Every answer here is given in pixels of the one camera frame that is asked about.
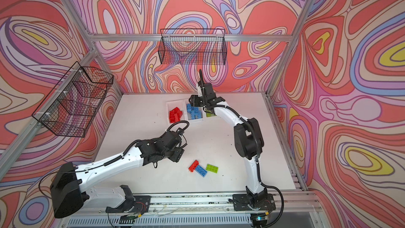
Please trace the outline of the blue lego brick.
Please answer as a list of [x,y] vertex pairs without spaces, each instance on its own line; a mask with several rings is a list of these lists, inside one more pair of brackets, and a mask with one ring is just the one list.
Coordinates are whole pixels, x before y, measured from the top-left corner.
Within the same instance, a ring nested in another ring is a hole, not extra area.
[[198,107],[192,107],[192,111],[191,111],[191,119],[195,120],[195,119],[202,119],[203,115],[200,111],[200,109]]
[[207,171],[204,168],[202,168],[200,165],[196,166],[195,172],[197,172],[202,177],[205,177],[207,175]]
[[191,113],[191,111],[192,111],[192,106],[189,103],[186,104],[186,110],[188,113]]

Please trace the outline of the blue lego brick top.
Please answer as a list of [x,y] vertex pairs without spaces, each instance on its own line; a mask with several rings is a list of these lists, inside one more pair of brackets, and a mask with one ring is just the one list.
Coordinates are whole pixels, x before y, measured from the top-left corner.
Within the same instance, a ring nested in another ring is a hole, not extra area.
[[192,106],[189,103],[186,104],[186,110],[188,113],[191,113],[191,111],[192,111]]

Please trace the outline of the blue lego brick bottom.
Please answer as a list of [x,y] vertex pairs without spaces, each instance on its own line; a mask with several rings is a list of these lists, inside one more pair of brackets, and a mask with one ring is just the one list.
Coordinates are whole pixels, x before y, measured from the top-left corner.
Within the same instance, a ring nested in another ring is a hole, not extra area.
[[204,168],[202,168],[200,165],[196,166],[195,172],[197,172],[202,177],[205,177],[207,175],[207,171]]

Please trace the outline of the green lego brick bottom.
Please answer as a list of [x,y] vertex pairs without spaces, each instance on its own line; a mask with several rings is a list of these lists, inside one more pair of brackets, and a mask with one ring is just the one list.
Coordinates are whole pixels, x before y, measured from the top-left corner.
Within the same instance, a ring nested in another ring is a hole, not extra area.
[[214,165],[211,165],[211,164],[207,164],[206,165],[206,171],[217,174],[218,173],[218,167],[214,166]]

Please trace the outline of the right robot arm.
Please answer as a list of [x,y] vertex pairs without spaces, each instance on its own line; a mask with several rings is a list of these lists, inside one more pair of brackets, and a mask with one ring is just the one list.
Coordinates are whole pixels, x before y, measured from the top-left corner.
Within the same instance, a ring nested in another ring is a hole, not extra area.
[[264,141],[258,121],[240,115],[224,98],[216,96],[212,84],[204,81],[202,70],[199,70],[199,78],[198,94],[192,95],[189,103],[193,107],[201,107],[203,111],[216,115],[233,127],[234,146],[239,156],[244,159],[248,175],[246,197],[249,205],[256,208],[259,202],[267,197],[267,190],[262,185],[260,177],[259,165]]

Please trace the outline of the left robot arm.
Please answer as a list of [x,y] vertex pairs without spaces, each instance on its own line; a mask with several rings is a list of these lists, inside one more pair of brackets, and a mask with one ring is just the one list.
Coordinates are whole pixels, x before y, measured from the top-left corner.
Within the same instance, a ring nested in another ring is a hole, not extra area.
[[185,147],[182,137],[188,127],[189,122],[181,120],[160,137],[137,139],[119,154],[79,166],[72,162],[62,165],[50,186],[54,217],[61,219],[78,212],[91,199],[91,187],[108,178],[148,164],[157,167],[163,159],[179,162]]

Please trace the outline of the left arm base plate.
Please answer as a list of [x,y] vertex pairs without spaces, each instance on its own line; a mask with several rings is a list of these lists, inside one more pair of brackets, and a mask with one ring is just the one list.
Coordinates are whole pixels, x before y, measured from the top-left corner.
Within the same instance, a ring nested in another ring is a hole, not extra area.
[[149,211],[151,196],[136,195],[133,199],[126,199],[116,208],[106,207],[105,212],[110,213],[139,213],[143,214]]

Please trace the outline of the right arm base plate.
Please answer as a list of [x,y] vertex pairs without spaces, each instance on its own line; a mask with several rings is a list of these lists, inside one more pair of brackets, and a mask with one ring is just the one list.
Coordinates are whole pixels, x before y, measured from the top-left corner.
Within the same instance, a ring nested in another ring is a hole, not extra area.
[[235,211],[269,211],[276,210],[275,201],[272,194],[268,195],[248,195],[234,194],[228,201],[233,204]]

